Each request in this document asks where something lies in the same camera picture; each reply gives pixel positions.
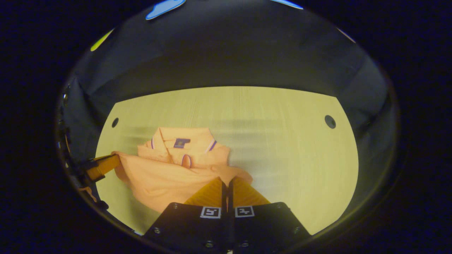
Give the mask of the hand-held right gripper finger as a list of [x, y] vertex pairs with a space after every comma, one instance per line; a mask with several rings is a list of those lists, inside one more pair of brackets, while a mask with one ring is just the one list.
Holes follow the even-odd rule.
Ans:
[[245, 180], [228, 187], [228, 248], [233, 254], [279, 254], [311, 235], [286, 203], [270, 202]]
[[226, 254], [233, 244], [227, 186], [208, 191], [216, 205], [170, 203], [143, 238], [167, 254]]

